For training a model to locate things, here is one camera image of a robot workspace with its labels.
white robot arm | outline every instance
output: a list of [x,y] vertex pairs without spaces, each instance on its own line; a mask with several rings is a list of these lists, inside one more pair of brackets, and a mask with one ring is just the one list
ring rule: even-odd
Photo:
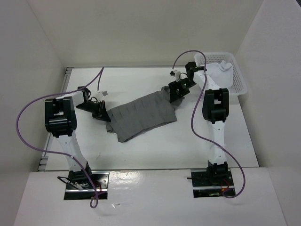
[[[202,89],[205,83],[204,71],[195,72],[193,81],[196,84],[198,84]],[[221,87],[218,86],[210,76],[207,76],[207,84],[205,89],[220,90]],[[212,121],[207,120],[207,125],[208,125],[210,139],[224,147],[225,146],[225,138],[224,138],[225,122],[215,121],[213,123]],[[227,162],[225,152],[216,145],[211,146],[208,160],[212,165],[214,165],[215,163],[217,165],[221,165]]]
[[[105,109],[105,102],[93,102],[89,100],[89,95],[90,91],[84,88],[82,91],[45,100],[45,126],[47,131],[56,137],[63,151],[74,156],[86,168],[86,171],[92,174],[76,139],[77,120],[74,107],[91,112],[94,119],[111,120]],[[81,167],[72,158],[68,157],[67,161],[70,177],[73,181],[80,183],[87,179]]]
[[[181,79],[179,71],[171,71],[175,81],[169,83],[170,99],[172,103],[183,98],[190,91],[189,88],[198,84],[201,89],[205,83],[204,67],[196,66],[195,62],[189,62],[185,66],[187,78]],[[203,117],[207,120],[210,139],[224,146],[224,128],[226,118],[229,115],[229,91],[219,87],[210,76],[207,76],[203,102]],[[208,177],[212,184],[220,183],[228,174],[228,164],[225,152],[218,146],[212,145],[208,158]]]

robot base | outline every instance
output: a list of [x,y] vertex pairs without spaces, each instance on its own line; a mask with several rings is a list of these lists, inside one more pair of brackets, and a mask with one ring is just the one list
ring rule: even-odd
[[228,171],[227,176],[221,180],[219,186],[211,184],[206,169],[191,170],[191,177],[187,179],[192,180],[194,198],[222,196],[222,191],[224,190],[226,190],[224,193],[226,196],[235,195],[234,183],[230,170]]
[[[92,173],[91,179],[93,181],[97,181],[101,185],[101,191],[99,188],[97,189],[97,191],[100,193],[98,196],[99,199],[108,199],[109,172],[92,171]],[[87,188],[83,189],[75,189],[70,185],[66,185],[64,200],[91,199],[94,194],[94,189],[91,185],[88,185]]]

white table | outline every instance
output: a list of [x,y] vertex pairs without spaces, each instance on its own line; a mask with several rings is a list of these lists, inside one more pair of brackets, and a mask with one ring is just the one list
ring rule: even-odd
[[[73,69],[67,90],[89,83],[100,68]],[[104,98],[107,110],[139,97],[161,90],[174,80],[169,67],[105,68],[101,90],[108,91]],[[97,81],[88,87],[96,93]],[[105,122],[92,119],[91,113],[76,109],[77,139],[81,151],[93,170],[125,169],[187,169],[207,167],[210,144],[196,137],[190,129],[193,107],[200,94],[199,86],[190,89],[176,110],[177,122],[153,129],[134,139],[120,143],[117,135],[106,131]],[[195,130],[208,137],[206,121],[202,116],[202,101],[195,116]],[[226,148],[243,167],[258,167],[253,145],[237,97],[230,99],[230,114],[225,128]],[[48,150],[62,151],[55,139],[50,139]],[[228,157],[229,167],[237,167]],[[50,154],[46,170],[67,170],[63,156]]]
[[[246,168],[244,192],[235,199],[193,198],[190,170],[111,172],[108,199],[64,201],[67,172],[32,172],[15,226],[285,226],[266,168]],[[242,186],[239,169],[234,185]]]

gray towel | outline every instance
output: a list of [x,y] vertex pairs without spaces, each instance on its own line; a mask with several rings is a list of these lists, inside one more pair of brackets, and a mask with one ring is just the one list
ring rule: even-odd
[[108,111],[111,122],[107,132],[117,133],[118,141],[126,142],[153,128],[177,121],[175,108],[182,100],[169,103],[169,87],[146,95]]

white cloth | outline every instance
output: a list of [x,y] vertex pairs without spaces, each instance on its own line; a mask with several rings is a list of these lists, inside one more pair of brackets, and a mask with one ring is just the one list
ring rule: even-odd
[[207,75],[221,88],[230,88],[233,85],[233,65],[224,60],[219,63],[206,65]]

